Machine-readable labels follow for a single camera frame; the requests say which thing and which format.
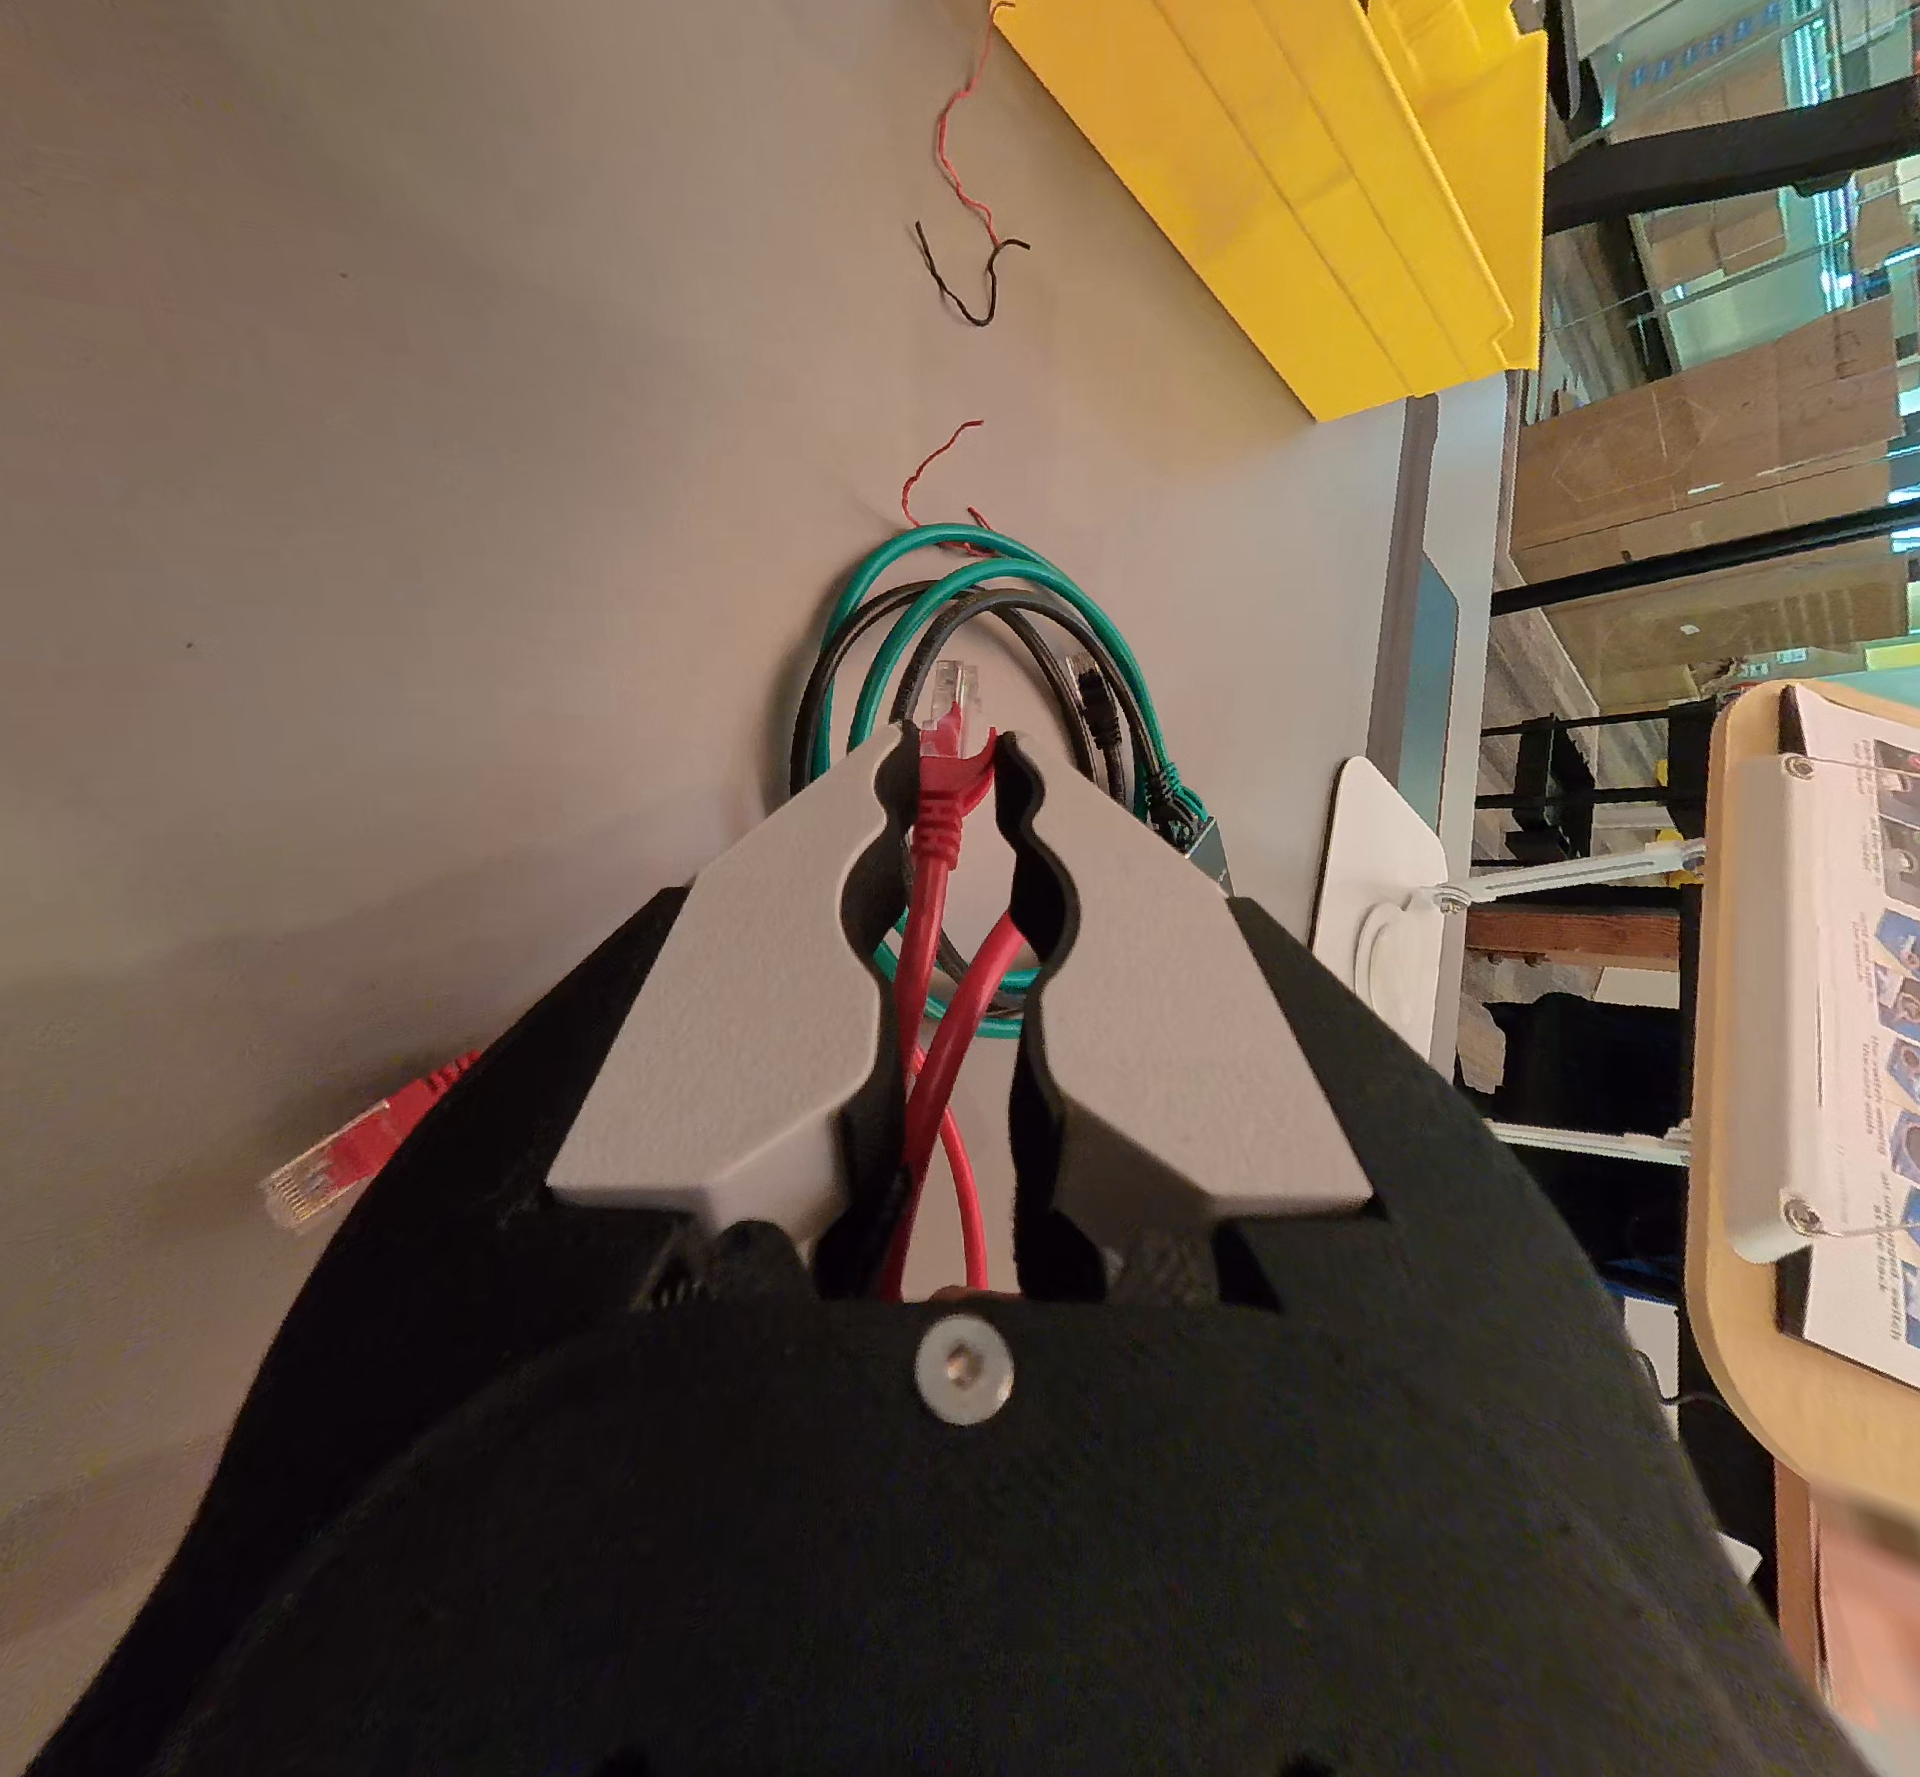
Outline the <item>black utility cart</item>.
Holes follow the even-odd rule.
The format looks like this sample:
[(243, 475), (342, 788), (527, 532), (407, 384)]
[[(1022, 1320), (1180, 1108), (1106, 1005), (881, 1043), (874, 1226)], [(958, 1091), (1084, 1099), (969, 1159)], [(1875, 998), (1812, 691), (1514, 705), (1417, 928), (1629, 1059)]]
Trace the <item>black utility cart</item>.
[[(1601, 806), (1660, 804), (1701, 813), (1708, 799), (1711, 740), (1717, 702), (1682, 700), (1662, 709), (1604, 711), (1562, 717), (1543, 713), (1514, 724), (1485, 727), (1483, 739), (1515, 739), (1518, 753), (1510, 790), (1478, 795), (1478, 811), (1511, 811), (1515, 816), (1591, 813)], [(1581, 732), (1619, 727), (1656, 727), (1663, 739), (1663, 774), (1631, 787), (1604, 787), (1577, 749)]]

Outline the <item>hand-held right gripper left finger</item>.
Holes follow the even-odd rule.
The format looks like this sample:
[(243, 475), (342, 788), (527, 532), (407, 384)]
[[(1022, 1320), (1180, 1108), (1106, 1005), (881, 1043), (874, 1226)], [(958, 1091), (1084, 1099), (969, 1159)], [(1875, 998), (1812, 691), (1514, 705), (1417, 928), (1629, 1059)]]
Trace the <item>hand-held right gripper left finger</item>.
[(546, 1173), (557, 1200), (765, 1223), (821, 1295), (877, 1292), (906, 1084), (875, 950), (917, 790), (917, 729), (889, 724), (690, 883)]

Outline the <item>black twist tie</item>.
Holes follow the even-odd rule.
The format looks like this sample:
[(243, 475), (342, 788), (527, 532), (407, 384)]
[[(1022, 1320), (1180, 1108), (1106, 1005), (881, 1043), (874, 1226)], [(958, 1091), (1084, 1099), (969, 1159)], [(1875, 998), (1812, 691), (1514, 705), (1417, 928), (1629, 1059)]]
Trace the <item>black twist tie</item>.
[(927, 233), (926, 233), (921, 220), (914, 220), (914, 239), (915, 239), (915, 244), (917, 244), (917, 251), (920, 251), (920, 256), (921, 256), (921, 263), (924, 263), (924, 270), (926, 270), (926, 275), (930, 276), (930, 281), (932, 281), (932, 285), (934, 285), (934, 289), (935, 289), (937, 299), (939, 299), (942, 303), (945, 303), (948, 309), (950, 309), (964, 325), (968, 325), (968, 327), (972, 327), (972, 329), (979, 329), (979, 331), (993, 327), (996, 316), (997, 316), (997, 285), (1000, 285), (997, 265), (1000, 265), (1000, 261), (1002, 261), (1002, 256), (1003, 256), (1006, 253), (1012, 253), (1012, 251), (1032, 253), (1032, 244), (1030, 244), (1028, 241), (1020, 239), (1020, 237), (991, 237), (991, 239), (989, 239), (989, 251), (987, 251), (986, 261), (984, 261), (984, 265), (982, 265), (982, 268), (979, 268), (979, 275), (982, 275), (982, 276), (979, 276), (979, 287), (982, 287), (984, 299), (982, 299), (982, 304), (976, 309), (973, 304), (969, 304), (969, 300), (968, 300), (952, 282), (948, 282), (948, 276), (943, 275), (943, 270), (942, 270), (942, 267), (939, 267), (939, 263), (937, 263), (934, 251), (932, 251), (932, 244), (930, 244), (930, 241), (927, 241)]

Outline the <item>black metal post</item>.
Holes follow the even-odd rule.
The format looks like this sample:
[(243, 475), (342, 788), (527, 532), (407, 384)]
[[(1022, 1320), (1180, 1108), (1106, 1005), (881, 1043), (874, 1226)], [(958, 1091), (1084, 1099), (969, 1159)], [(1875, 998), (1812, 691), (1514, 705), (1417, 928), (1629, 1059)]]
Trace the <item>black metal post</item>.
[(1543, 235), (1782, 186), (1812, 197), (1915, 152), (1915, 76), (1803, 108), (1594, 140), (1548, 172)]
[(1505, 587), (1491, 595), (1489, 617), (1501, 619), (1508, 615), (1543, 613), (1667, 582), (1705, 578), (1751, 565), (1772, 565), (1830, 549), (1914, 532), (1918, 528), (1915, 492), (1907, 491), (1903, 496), (1903, 502), (1884, 502), (1865, 511), (1679, 549), (1641, 561), (1605, 565), (1539, 582)]

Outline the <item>brown wooden furniture leg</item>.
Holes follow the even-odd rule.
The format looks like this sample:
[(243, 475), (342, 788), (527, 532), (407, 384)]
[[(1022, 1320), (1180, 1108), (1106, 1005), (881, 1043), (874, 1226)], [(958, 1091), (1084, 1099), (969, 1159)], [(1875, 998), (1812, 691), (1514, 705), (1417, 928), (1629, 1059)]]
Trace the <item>brown wooden furniture leg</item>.
[(1489, 958), (1528, 965), (1676, 973), (1682, 922), (1667, 906), (1491, 902), (1464, 915), (1464, 945)]

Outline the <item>yellow plastic bin with divider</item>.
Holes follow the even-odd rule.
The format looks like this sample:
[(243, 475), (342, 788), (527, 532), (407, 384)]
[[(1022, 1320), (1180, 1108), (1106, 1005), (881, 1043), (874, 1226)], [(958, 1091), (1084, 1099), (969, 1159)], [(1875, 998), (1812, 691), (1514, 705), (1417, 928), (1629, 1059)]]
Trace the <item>yellow plastic bin with divider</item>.
[(1315, 421), (1533, 370), (1548, 36), (1515, 0), (993, 0)]

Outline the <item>printed instruction sheet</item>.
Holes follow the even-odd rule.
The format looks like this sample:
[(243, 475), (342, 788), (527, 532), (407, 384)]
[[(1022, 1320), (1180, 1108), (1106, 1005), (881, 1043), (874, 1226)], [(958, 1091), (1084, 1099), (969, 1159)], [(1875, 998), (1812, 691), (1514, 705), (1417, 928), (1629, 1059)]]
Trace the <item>printed instruction sheet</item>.
[(1790, 975), (1812, 1101), (1783, 1219), (1805, 1249), (1788, 1332), (1918, 1387), (1915, 729), (1812, 686), (1783, 700)]

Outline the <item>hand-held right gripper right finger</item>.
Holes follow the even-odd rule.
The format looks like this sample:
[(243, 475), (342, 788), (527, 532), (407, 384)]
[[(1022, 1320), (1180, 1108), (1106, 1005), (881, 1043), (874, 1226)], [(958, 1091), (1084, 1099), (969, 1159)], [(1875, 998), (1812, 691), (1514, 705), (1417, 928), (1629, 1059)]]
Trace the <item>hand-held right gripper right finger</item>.
[(1020, 1295), (1097, 1302), (1140, 1256), (1211, 1263), (1226, 1226), (1366, 1212), (1250, 906), (1015, 734), (993, 818), (1035, 958), (1010, 1094)]

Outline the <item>cardboard box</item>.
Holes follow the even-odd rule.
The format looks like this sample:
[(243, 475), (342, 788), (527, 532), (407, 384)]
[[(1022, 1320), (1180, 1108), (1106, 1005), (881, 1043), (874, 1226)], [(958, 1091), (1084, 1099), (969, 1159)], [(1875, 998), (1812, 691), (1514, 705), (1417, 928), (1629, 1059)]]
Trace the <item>cardboard box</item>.
[(1881, 507), (1903, 435), (1893, 303), (1519, 433), (1508, 553), (1541, 582)]

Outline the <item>red twist tie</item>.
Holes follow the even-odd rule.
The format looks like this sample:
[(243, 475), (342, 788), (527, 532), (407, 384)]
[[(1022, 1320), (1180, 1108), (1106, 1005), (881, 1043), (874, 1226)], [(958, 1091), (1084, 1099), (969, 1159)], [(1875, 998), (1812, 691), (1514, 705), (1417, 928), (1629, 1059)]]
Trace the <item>red twist tie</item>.
[[(986, 427), (986, 421), (982, 419), (969, 419), (969, 421), (958, 423), (950, 430), (948, 439), (942, 445), (934, 447), (930, 452), (926, 452), (921, 460), (901, 480), (898, 509), (900, 509), (901, 522), (907, 530), (924, 530), (934, 527), (932, 516), (915, 515), (917, 485), (924, 480), (930, 468), (934, 468), (934, 465), (937, 465), (943, 457), (948, 457), (953, 451), (956, 445), (961, 442), (961, 439), (965, 439), (969, 433), (982, 430), (984, 427)], [(960, 538), (942, 541), (942, 543), (956, 556), (961, 556), (968, 561), (982, 561), (989, 551), (973, 543), (973, 536), (978, 536), (979, 532), (989, 532), (993, 528), (991, 522), (978, 509), (978, 505), (972, 505), (972, 502), (961, 507), (960, 518), (964, 520), (965, 528), (972, 530), (972, 536), (960, 536)]]
[(993, 0), (989, 4), (986, 14), (986, 24), (978, 41), (978, 52), (972, 59), (972, 69), (968, 78), (948, 93), (948, 97), (943, 100), (942, 108), (935, 114), (934, 129), (932, 129), (932, 155), (935, 158), (935, 166), (942, 175), (942, 181), (945, 182), (953, 199), (961, 204), (961, 208), (979, 222), (991, 249), (997, 249), (1003, 243), (1003, 239), (996, 229), (996, 215), (991, 206), (987, 206), (984, 201), (973, 197), (968, 191), (965, 182), (961, 181), (958, 166), (953, 165), (950, 155), (950, 125), (958, 105), (978, 91), (984, 72), (987, 67), (987, 57), (991, 56), (991, 49), (993, 49), (993, 41), (997, 34), (997, 18), (1002, 16), (1002, 12), (1008, 12), (1012, 8), (1015, 8), (1015, 0)]

